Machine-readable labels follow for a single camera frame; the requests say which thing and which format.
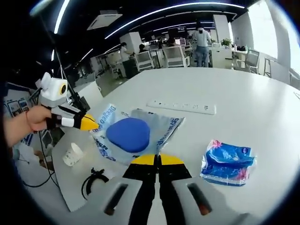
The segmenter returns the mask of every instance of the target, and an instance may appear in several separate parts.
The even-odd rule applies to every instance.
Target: woman standing
[[[197,41],[197,48],[195,51],[197,67],[202,67],[202,61],[204,61],[203,67],[208,67],[208,44],[211,45],[210,34],[202,27],[199,27],[198,31],[196,31],[194,34],[194,39]]]

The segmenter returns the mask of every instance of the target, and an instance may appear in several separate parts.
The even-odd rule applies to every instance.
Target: blue packaged item
[[[149,145],[150,128],[143,120],[125,118],[112,124],[106,137],[126,152],[141,152]]]
[[[251,148],[238,147],[212,140],[202,158],[200,176],[223,185],[242,186],[249,178],[249,169],[255,157]]]

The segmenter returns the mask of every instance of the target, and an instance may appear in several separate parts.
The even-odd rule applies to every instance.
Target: potted plant
[[[225,48],[229,48],[229,46],[231,45],[231,40],[225,38],[221,41],[221,45],[225,45]]]

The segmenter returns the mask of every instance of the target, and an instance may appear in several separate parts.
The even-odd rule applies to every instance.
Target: power strip
[[[157,100],[149,101],[146,104],[148,107],[152,108],[162,108],[162,109],[172,109],[179,111],[186,111],[192,113],[203,113],[209,115],[215,115],[217,113],[217,108],[213,104],[188,104],[188,103],[167,103]]]

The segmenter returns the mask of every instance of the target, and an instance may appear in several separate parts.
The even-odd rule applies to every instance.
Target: blue sponge
[[[143,120],[126,118],[111,125],[106,137],[126,152],[140,152],[149,144],[150,128]]]

